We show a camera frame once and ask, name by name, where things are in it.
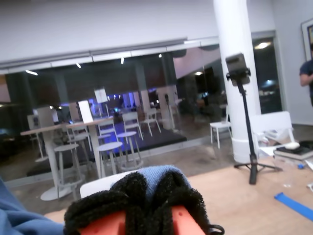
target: paper sign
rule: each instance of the paper sign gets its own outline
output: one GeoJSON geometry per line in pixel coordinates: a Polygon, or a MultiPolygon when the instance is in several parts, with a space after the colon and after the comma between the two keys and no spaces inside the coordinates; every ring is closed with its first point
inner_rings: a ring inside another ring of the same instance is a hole
{"type": "Polygon", "coordinates": [[[79,101],[78,105],[79,105],[80,113],[82,114],[83,123],[92,122],[93,118],[91,115],[88,100],[79,101]]]}
{"type": "Polygon", "coordinates": [[[107,98],[107,93],[106,90],[104,88],[99,89],[99,90],[95,90],[94,94],[96,95],[96,99],[98,103],[104,103],[108,101],[107,98]]]}

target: picture frame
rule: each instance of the picture frame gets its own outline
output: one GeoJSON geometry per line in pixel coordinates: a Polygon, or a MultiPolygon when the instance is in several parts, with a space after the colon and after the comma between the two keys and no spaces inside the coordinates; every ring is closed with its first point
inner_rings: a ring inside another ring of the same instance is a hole
{"type": "Polygon", "coordinates": [[[311,52],[310,45],[313,43],[313,19],[305,21],[301,24],[304,49],[307,61],[313,59],[313,53],[311,52]]]}

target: blue tape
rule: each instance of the blue tape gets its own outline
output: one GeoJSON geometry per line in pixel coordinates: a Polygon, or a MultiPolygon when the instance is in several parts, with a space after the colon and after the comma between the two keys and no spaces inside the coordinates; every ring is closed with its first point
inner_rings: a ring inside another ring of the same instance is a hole
{"type": "Polygon", "coordinates": [[[301,203],[287,197],[284,193],[279,193],[274,198],[282,203],[284,203],[289,208],[308,218],[310,221],[313,221],[313,210],[302,205],[301,203]]]}

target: blue cloth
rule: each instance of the blue cloth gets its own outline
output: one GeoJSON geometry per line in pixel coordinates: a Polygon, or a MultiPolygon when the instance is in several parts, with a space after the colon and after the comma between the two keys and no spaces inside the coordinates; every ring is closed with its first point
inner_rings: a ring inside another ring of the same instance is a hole
{"type": "Polygon", "coordinates": [[[63,225],[28,212],[0,178],[0,235],[62,235],[63,225]]]}
{"type": "MultiPolygon", "coordinates": [[[[300,75],[306,74],[311,76],[313,74],[313,60],[304,63],[300,68],[300,75]]],[[[310,83],[310,96],[313,96],[313,82],[310,83]]]]}
{"type": "Polygon", "coordinates": [[[152,197],[157,189],[158,184],[164,178],[164,176],[169,172],[181,174],[183,176],[185,184],[189,188],[191,188],[188,180],[186,179],[182,171],[173,165],[157,165],[157,166],[142,168],[138,170],[138,173],[142,174],[147,181],[146,199],[148,201],[152,200],[152,197]]]}

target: glass wall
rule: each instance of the glass wall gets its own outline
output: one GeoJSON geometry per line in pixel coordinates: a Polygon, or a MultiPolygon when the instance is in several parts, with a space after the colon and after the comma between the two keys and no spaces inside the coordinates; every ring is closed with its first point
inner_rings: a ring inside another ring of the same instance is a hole
{"type": "MultiPolygon", "coordinates": [[[[262,113],[281,111],[273,39],[253,44],[262,113]],[[261,43],[267,47],[258,48],[261,43]]],[[[2,77],[9,96],[0,104],[0,176],[5,181],[50,172],[48,161],[35,162],[46,156],[42,135],[20,135],[41,126],[37,109],[42,107],[49,110],[54,124],[73,123],[82,121],[78,102],[87,100],[93,119],[112,116],[118,134],[125,131],[123,115],[136,112],[143,135],[143,140],[139,133],[136,136],[141,151],[206,137],[209,123],[225,116],[219,45],[33,72],[37,75],[23,71],[2,77]],[[98,103],[95,91],[101,89],[107,101],[98,103]],[[11,173],[12,165],[18,173],[11,173]]],[[[110,141],[116,141],[115,135],[105,139],[110,141]]],[[[54,142],[67,142],[66,130],[55,132],[54,142]]],[[[88,149],[91,159],[92,151],[88,149]]]]}

